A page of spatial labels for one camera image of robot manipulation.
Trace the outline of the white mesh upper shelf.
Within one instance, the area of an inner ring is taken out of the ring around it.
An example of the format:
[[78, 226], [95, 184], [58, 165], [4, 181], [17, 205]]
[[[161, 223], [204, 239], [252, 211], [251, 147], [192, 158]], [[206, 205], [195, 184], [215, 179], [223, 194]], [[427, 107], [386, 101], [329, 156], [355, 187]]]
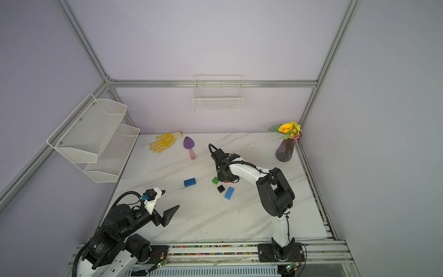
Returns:
[[126, 112], [125, 104], [89, 94], [46, 143], [72, 163], [97, 163]]

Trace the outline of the white mesh shelf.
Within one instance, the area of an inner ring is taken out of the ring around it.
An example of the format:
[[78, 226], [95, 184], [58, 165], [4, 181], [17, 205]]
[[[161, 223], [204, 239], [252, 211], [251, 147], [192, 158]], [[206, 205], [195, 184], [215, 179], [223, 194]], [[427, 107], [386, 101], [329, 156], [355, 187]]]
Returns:
[[96, 183], [116, 183], [140, 134], [138, 128], [120, 124], [96, 163], [89, 163], [84, 173]]
[[46, 143], [72, 163], [97, 163], [126, 112], [125, 104], [89, 94]]

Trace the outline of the dark glass vase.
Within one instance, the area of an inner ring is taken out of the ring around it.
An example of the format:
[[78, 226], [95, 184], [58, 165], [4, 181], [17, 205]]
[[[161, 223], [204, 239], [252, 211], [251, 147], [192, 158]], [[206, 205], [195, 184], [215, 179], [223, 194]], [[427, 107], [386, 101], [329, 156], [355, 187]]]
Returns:
[[296, 145], [296, 140], [286, 139], [283, 140], [278, 149], [275, 152], [275, 157], [281, 162], [288, 162], [291, 160]]

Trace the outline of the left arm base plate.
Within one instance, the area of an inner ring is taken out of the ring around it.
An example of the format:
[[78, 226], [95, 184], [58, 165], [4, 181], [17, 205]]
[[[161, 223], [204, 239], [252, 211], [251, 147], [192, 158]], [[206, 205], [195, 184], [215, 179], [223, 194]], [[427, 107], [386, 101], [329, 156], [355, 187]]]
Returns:
[[170, 247], [168, 245], [151, 245], [150, 255], [145, 264], [159, 264], [168, 257]]

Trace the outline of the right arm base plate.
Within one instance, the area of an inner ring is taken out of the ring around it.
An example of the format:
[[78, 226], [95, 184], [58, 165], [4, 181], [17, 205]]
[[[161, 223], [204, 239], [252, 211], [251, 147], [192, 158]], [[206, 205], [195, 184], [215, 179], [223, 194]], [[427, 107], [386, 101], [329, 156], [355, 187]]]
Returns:
[[258, 259], [263, 262], [304, 262], [305, 253], [301, 243], [289, 243], [286, 247], [278, 244], [258, 244]]

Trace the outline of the dark blue lego brick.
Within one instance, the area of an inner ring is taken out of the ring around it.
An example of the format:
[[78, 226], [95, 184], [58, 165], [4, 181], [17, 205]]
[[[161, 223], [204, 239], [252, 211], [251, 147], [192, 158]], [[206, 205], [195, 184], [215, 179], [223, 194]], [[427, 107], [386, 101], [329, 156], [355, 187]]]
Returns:
[[195, 178], [191, 178], [191, 179], [188, 179], [188, 180], [184, 180], [183, 181], [183, 184], [184, 184], [184, 187], [191, 187], [191, 186], [193, 186], [193, 185], [196, 185], [196, 179]]

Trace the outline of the sunflower bouquet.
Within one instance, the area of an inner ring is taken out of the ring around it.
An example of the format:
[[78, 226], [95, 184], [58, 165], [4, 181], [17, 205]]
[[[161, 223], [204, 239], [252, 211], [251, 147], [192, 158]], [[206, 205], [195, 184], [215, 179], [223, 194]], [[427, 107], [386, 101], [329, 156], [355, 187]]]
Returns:
[[298, 141], [302, 136], [301, 126], [294, 121], [273, 125], [268, 128], [267, 132], [279, 133], [283, 140]]

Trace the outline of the yellow work glove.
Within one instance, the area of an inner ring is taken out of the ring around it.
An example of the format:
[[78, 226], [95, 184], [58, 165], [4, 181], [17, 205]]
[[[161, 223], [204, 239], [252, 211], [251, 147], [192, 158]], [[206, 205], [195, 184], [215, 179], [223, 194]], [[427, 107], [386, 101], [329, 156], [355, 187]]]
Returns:
[[156, 141], [150, 143], [150, 149], [155, 153], [161, 154], [182, 137], [183, 134], [180, 131], [156, 136]]

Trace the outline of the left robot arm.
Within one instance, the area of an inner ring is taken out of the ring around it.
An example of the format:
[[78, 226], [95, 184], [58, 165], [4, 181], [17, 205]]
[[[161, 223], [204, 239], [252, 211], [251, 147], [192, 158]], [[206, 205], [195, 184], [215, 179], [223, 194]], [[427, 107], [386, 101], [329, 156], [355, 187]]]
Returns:
[[134, 265], [147, 264], [151, 273], [167, 263], [169, 247], [153, 246], [138, 234], [149, 223], [166, 227], [179, 210], [176, 205], [159, 214], [156, 203], [165, 190], [151, 188], [143, 194], [127, 191], [111, 205], [90, 240], [75, 256], [73, 277], [123, 277]]

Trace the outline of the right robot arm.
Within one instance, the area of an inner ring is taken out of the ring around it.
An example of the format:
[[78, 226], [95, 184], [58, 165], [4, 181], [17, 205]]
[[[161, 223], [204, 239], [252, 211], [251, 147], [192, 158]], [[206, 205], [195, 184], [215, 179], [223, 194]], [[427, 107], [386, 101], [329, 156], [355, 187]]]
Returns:
[[279, 168], [263, 169], [242, 159], [238, 154], [225, 153], [208, 145], [220, 182], [236, 183], [246, 180], [256, 186], [264, 210], [272, 217], [272, 254], [262, 254], [269, 260], [286, 261], [295, 247], [290, 237], [289, 214], [295, 194]]

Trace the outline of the light blue lego brick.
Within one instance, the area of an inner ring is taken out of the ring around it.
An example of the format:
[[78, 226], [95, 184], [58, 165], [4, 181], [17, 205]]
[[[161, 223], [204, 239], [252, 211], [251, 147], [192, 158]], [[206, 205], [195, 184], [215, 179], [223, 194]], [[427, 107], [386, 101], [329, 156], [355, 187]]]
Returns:
[[226, 190], [226, 193], [225, 193], [225, 195], [224, 195], [224, 198], [225, 199], [227, 199], [227, 200], [231, 200], [231, 198], [233, 197], [233, 194], [234, 194], [234, 188], [233, 187], [229, 187], [227, 190]]

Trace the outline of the purple garden trowel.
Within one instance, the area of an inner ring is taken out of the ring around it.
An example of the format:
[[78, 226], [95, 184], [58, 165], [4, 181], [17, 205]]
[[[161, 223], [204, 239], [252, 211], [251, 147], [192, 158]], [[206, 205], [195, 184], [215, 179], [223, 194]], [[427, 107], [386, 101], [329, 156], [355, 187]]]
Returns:
[[190, 137], [186, 136], [183, 141], [183, 146], [185, 149], [189, 151], [190, 159], [195, 160], [196, 156], [193, 152], [193, 147], [195, 146], [195, 142]]

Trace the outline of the white mesh lower shelf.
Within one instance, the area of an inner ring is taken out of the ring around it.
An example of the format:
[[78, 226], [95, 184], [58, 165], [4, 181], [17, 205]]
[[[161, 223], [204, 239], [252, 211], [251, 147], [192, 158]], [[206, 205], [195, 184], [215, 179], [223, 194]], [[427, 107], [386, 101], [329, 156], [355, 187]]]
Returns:
[[96, 163], [89, 163], [84, 173], [96, 183], [116, 183], [140, 134], [138, 128], [120, 124]]

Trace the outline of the black lego brick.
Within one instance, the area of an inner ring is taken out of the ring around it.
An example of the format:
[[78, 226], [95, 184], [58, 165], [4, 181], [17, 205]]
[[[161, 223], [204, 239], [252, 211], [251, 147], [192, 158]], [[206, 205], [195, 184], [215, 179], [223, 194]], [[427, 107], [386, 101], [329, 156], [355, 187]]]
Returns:
[[218, 186], [217, 189], [218, 189], [219, 193], [223, 193], [225, 191], [225, 187], [222, 185]]

